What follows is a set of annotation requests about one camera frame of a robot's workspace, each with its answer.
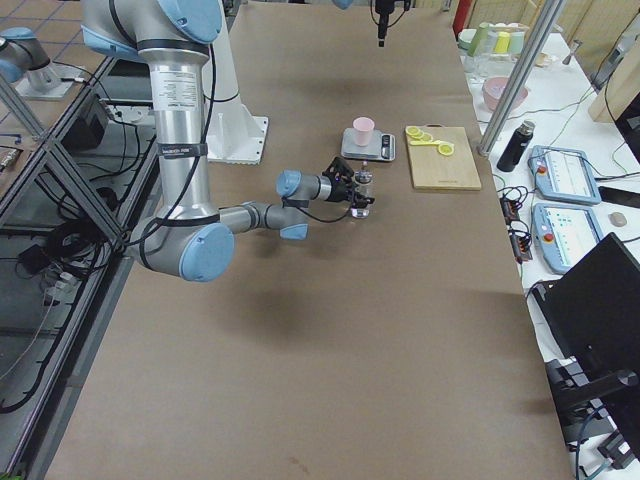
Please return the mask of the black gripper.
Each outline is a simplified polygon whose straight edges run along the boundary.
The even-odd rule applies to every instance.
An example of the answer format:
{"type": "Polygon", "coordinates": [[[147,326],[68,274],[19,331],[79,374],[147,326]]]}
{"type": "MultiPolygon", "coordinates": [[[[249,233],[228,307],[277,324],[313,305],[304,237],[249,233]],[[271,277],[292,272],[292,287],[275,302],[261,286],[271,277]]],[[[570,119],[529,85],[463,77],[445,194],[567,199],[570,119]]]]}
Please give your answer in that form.
{"type": "Polygon", "coordinates": [[[327,197],[328,202],[340,203],[349,202],[351,208],[368,208],[375,202],[374,197],[355,194],[354,192],[365,191],[365,171],[357,170],[350,175],[330,173],[327,175],[331,191],[327,197]]]}
{"type": "Polygon", "coordinates": [[[394,12],[395,1],[394,0],[375,0],[374,10],[379,15],[377,21],[377,39],[378,46],[384,47],[384,40],[386,39],[389,15],[394,12]]]}

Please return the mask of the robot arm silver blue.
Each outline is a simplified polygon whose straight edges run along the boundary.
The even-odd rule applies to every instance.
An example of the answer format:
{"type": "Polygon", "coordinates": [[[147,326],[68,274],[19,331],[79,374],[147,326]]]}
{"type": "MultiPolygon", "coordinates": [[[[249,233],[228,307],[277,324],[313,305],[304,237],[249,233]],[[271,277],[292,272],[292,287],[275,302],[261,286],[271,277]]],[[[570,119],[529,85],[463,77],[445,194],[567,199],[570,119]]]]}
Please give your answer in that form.
{"type": "MultiPolygon", "coordinates": [[[[349,8],[352,0],[333,0],[332,3],[339,9],[349,8]]],[[[374,24],[377,26],[378,46],[384,47],[388,29],[390,27],[390,17],[395,10],[396,2],[393,0],[375,0],[369,2],[370,13],[374,24]]]]}
{"type": "Polygon", "coordinates": [[[265,228],[303,240],[310,201],[373,203],[337,157],[319,175],[283,171],[276,183],[279,205],[218,208],[210,198],[206,159],[214,95],[203,90],[202,69],[216,64],[212,44],[226,25],[219,2],[85,1],[82,15],[90,49],[149,67],[164,204],[136,225],[126,245],[146,268],[208,282],[231,263],[237,233],[265,228]]]}

